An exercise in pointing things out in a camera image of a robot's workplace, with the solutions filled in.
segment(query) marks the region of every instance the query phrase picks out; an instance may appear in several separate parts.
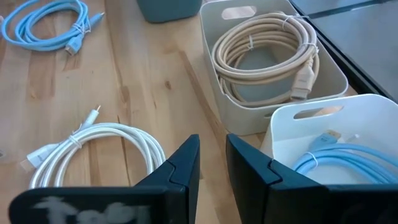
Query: storage bin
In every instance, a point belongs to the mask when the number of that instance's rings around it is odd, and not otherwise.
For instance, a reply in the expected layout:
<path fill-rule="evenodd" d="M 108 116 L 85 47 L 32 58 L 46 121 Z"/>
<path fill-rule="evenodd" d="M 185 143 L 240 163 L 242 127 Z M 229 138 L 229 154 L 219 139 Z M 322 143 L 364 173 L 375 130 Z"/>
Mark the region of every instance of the storage bin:
<path fill-rule="evenodd" d="M 203 52 L 210 76 L 210 82 L 220 113 L 221 121 L 225 128 L 238 135 L 247 135 L 265 132 L 272 113 L 284 103 L 260 108 L 247 108 L 236 104 L 222 91 L 217 74 L 211 60 L 211 50 L 215 42 L 230 28 L 248 19 L 224 19 L 221 15 L 225 9 L 234 7 L 251 6 L 256 12 L 252 16 L 275 11 L 283 11 L 286 14 L 294 15 L 296 11 L 286 0 L 232 0 L 217 1 L 204 4 L 200 11 L 201 26 L 203 33 Z M 318 41 L 320 72 L 315 82 L 308 101 L 325 100 L 342 96 L 348 88 L 348 82 L 343 72 L 331 59 L 328 52 Z M 255 49 L 248 53 L 248 56 L 241 64 L 241 68 L 255 69 L 269 67 L 273 63 L 280 62 L 280 48 Z M 287 92 L 292 86 L 294 77 L 280 82 L 262 86 L 238 86 L 239 93 L 247 100 L 265 100 L 273 96 Z"/>
<path fill-rule="evenodd" d="M 194 16 L 202 0 L 137 0 L 148 22 L 167 22 Z"/>
<path fill-rule="evenodd" d="M 302 111 L 322 108 L 340 110 L 321 116 L 294 118 Z M 348 143 L 368 146 L 398 158 L 398 105 L 379 95 L 350 96 L 279 108 L 272 115 L 261 151 L 292 168 L 308 151 L 309 144 L 329 129 L 339 132 L 343 142 L 356 135 L 357 138 Z M 371 156 L 368 158 L 381 162 Z M 321 184 L 367 183 L 357 173 L 340 166 L 319 166 L 307 177 Z"/>

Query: handle cutout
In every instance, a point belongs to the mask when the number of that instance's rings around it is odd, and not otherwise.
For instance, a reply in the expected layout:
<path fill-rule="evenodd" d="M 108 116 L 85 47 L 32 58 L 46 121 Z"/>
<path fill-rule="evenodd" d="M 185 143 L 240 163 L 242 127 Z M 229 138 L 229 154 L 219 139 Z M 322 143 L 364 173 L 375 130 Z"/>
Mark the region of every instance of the handle cutout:
<path fill-rule="evenodd" d="M 316 108 L 303 110 L 294 115 L 294 119 L 316 118 L 319 116 L 329 116 L 341 111 L 344 106 L 329 106 L 327 108 Z"/>
<path fill-rule="evenodd" d="M 242 6 L 242 7 L 231 7 L 224 9 L 221 13 L 223 19 L 241 19 L 252 17 L 256 14 L 257 8 L 255 6 Z"/>

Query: usb connector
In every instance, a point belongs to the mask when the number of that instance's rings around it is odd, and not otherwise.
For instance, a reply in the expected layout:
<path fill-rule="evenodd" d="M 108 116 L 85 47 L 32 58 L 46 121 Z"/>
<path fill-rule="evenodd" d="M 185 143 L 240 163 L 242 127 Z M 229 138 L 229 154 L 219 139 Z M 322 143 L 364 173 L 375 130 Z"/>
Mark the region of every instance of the usb connector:
<path fill-rule="evenodd" d="M 95 110 L 91 110 L 85 121 L 81 124 L 79 129 L 85 129 L 90 127 L 91 125 L 94 124 L 95 119 L 99 115 L 99 110 L 101 106 L 97 106 Z M 48 144 L 45 146 L 42 146 L 40 149 L 35 150 L 34 152 L 30 153 L 29 155 L 26 156 L 27 160 L 30 162 L 32 166 L 35 168 L 38 168 L 44 160 L 60 145 L 61 143 L 57 144 Z"/>
<path fill-rule="evenodd" d="M 303 67 L 297 72 L 292 86 L 292 100 L 306 100 L 312 91 L 315 82 L 315 74 L 312 70 L 313 59 L 308 59 Z"/>
<path fill-rule="evenodd" d="M 337 133 L 336 131 L 332 130 L 327 130 L 325 133 L 321 134 L 313 142 L 311 142 L 309 150 L 312 151 L 314 149 L 317 149 L 319 147 L 328 144 L 335 144 L 337 143 L 340 137 L 341 137 L 340 133 Z"/>
<path fill-rule="evenodd" d="M 83 45 L 83 38 L 83 34 L 72 37 L 65 46 L 65 50 L 72 56 L 77 54 L 77 52 L 79 52 L 81 46 Z"/>

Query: wooden tabletop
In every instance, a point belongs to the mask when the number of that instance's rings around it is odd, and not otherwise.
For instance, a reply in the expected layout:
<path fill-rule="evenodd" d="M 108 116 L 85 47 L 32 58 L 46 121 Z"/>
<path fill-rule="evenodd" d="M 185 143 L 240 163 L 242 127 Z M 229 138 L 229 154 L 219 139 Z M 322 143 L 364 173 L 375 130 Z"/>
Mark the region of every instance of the wooden tabletop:
<path fill-rule="evenodd" d="M 2 1 L 0 15 L 22 2 Z M 97 122 L 143 129 L 160 142 L 167 157 L 189 135 L 199 134 L 197 223 L 240 223 L 226 171 L 226 131 L 203 59 L 200 18 L 149 24 L 136 1 L 85 2 L 90 15 L 106 14 L 73 57 L 64 50 L 31 52 L 0 37 L 0 150 L 7 153 L 0 161 L 0 223 L 9 223 L 9 202 L 27 189 L 32 176 L 20 162 L 40 146 L 67 138 L 96 105 L 101 105 Z M 35 33 L 41 38 L 59 35 L 75 19 L 72 12 L 47 16 Z M 244 139 L 258 147 L 262 137 Z M 133 145 L 104 138 L 75 155 L 65 182 L 129 186 L 145 175 L 143 158 Z"/>

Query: white cable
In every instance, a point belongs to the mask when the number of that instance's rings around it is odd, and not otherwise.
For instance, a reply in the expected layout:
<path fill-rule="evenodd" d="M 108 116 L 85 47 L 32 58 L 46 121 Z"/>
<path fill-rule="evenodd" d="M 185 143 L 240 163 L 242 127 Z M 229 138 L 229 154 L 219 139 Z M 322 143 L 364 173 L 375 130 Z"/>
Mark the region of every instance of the white cable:
<path fill-rule="evenodd" d="M 146 162 L 147 174 L 152 173 L 166 160 L 160 144 L 145 131 L 118 123 L 93 124 L 98 116 L 98 110 L 99 108 L 92 110 L 80 128 L 63 142 L 48 144 L 27 156 L 32 165 L 37 168 L 30 180 L 30 189 L 61 187 L 70 159 L 84 143 L 92 139 L 109 136 L 126 138 L 140 150 Z M 50 184 L 54 172 L 55 179 L 53 184 Z"/>

